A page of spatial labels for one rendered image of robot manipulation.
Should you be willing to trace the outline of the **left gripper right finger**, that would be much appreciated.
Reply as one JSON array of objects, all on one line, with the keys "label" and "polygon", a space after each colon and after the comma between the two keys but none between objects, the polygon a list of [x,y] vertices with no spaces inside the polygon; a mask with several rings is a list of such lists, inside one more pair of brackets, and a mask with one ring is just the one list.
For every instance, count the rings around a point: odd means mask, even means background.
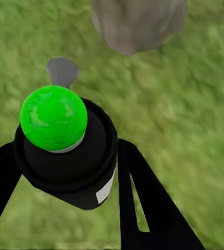
[{"label": "left gripper right finger", "polygon": [[[138,148],[118,139],[121,250],[206,250]],[[136,220],[130,175],[150,232]]]}]

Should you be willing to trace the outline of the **pesticide atomizer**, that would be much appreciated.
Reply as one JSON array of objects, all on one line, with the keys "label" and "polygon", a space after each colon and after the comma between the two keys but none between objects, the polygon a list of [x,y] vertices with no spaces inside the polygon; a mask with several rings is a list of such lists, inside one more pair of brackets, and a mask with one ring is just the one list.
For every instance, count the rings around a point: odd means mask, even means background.
[{"label": "pesticide atomizer", "polygon": [[70,90],[81,71],[76,62],[52,58],[46,69],[51,85],[31,93],[21,108],[16,163],[35,188],[96,209],[107,200],[118,164],[117,129],[103,108]]}]

